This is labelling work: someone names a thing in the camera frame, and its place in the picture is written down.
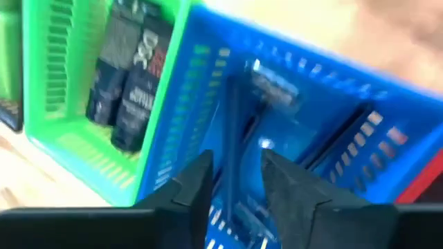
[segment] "wooden surface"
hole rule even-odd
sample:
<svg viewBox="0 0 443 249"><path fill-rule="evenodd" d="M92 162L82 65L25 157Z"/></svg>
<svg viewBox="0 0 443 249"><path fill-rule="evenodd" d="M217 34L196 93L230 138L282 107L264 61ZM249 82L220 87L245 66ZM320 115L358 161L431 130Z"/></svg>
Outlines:
<svg viewBox="0 0 443 249"><path fill-rule="evenodd" d="M0 123L0 210L108 205L25 137Z"/></svg>
<svg viewBox="0 0 443 249"><path fill-rule="evenodd" d="M209 2L218 10L443 93L441 0ZM0 160L0 209L106 205L23 135L14 135L4 125L0 125Z"/></svg>

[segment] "product package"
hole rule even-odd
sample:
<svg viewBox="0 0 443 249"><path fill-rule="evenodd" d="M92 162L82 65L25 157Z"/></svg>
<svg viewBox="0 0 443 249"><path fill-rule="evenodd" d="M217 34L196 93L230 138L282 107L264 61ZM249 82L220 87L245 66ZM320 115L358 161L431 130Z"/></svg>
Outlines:
<svg viewBox="0 0 443 249"><path fill-rule="evenodd" d="M161 18L145 19L111 137L112 144L120 150L141 150L172 29Z"/></svg>
<svg viewBox="0 0 443 249"><path fill-rule="evenodd" d="M145 16L157 17L160 7L137 0L115 1L105 42L96 64L86 116L100 125L115 125L123 84L132 65Z"/></svg>
<svg viewBox="0 0 443 249"><path fill-rule="evenodd" d="M293 115L300 104L300 93L296 86L281 74L264 66L260 60L247 61L245 65L246 82L252 87L254 95L268 102L280 112Z"/></svg>

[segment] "plastic basket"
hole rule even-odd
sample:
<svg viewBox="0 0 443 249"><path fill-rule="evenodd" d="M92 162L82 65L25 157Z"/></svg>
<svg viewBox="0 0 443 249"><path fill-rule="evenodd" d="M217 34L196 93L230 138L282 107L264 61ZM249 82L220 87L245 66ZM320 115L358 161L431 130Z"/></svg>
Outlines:
<svg viewBox="0 0 443 249"><path fill-rule="evenodd" d="M23 126L21 1L0 1L0 120L14 131Z"/></svg>
<svg viewBox="0 0 443 249"><path fill-rule="evenodd" d="M111 128L84 114L112 0L24 0L26 134L39 148L113 205L135 202L147 153L191 1L157 1L174 21L145 143L124 154L109 142Z"/></svg>
<svg viewBox="0 0 443 249"><path fill-rule="evenodd" d="M436 96L196 6L177 54L148 168L161 165L179 169L198 154L223 93L220 86L226 83L228 75L238 72L246 59L260 59L279 73L297 79L294 84L301 91L318 91L330 99L322 102L318 96L307 95L310 100L301 104L297 115L314 135L294 146L297 153L287 155L276 150L291 160L302 160L315 152L314 148L324 145L332 131L340 131L338 127L346 124L356 109L368 104L360 118L348 123L329 142L313 170L371 202L394 201L441 147L443 103ZM304 134L309 134L268 124L272 126L280 134L274 134L275 137L296 132L307 138ZM257 154L251 160L259 159ZM251 167L260 172L257 163ZM143 181L157 177L149 172L145 171ZM247 187L262 188L260 173L246 173L241 178L249 179Z"/></svg>

